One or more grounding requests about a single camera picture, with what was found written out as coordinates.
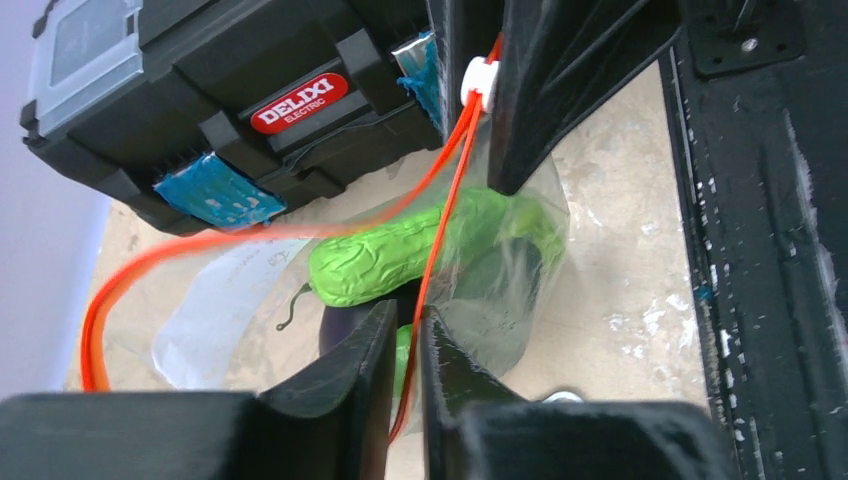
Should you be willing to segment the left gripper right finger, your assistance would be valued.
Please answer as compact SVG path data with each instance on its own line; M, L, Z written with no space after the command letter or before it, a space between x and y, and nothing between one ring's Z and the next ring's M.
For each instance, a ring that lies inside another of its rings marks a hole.
M516 394L452 338L439 312L419 327L429 479L736 479L726 439L671 401L541 402Z

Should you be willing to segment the green pepper toy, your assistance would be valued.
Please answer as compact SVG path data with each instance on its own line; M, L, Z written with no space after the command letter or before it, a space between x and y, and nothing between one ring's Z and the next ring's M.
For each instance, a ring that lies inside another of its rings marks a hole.
M462 190L436 267L453 263L460 247L499 234L515 201L488 189ZM373 229L323 240L308 259L312 291L328 306L346 307L421 278L443 209L443 204L429 204Z

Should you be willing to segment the clear zip top bag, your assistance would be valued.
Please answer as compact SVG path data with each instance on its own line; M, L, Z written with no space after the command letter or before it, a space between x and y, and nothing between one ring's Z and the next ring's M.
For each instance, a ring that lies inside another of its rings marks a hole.
M118 270L92 300L80 340L86 392L110 387L103 338L111 310L166 262L207 255L183 302L151 347L156 371L182 390L221 387L249 325L296 318L311 293L326 317L329 351L355 327L354 312L408 296L396 342L393 402L413 419L419 400L410 366L414 324L436 308L459 346L495 376L524 356L532 325L566 255L570 212L552 159L513 195L486 184L493 133L486 109L464 110L430 170L409 192L342 224L255 225L230 235L174 240Z

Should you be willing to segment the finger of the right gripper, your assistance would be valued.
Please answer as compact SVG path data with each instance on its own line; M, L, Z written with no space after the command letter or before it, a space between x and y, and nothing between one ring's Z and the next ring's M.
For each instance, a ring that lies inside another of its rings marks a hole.
M487 184L517 193L562 138L666 50L678 1L508 1Z
M502 29L503 0L427 0L436 51L440 132L449 136L462 109L460 86L470 60L488 54Z

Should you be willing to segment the purple eggplant toy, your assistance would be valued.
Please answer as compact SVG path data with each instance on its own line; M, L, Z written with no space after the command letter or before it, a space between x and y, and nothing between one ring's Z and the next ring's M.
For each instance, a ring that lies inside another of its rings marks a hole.
M345 340L352 331L367 318L371 310L380 302L386 300L398 300L405 296L400 289L382 295L376 299L361 304L334 307L325 306L321 316L318 352L323 356L333 350L340 342Z

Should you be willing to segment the bright green cabbage toy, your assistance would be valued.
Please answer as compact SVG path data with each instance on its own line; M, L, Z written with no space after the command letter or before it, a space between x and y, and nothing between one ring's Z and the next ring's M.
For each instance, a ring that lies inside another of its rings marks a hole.
M400 399L404 389L407 365L411 348L412 325L404 325L396 331L395 371L393 398Z

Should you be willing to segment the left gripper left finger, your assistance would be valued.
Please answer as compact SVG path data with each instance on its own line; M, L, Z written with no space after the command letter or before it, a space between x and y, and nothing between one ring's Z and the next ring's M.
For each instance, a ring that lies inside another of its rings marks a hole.
M380 479L393 301L262 392L27 394L1 405L5 479Z

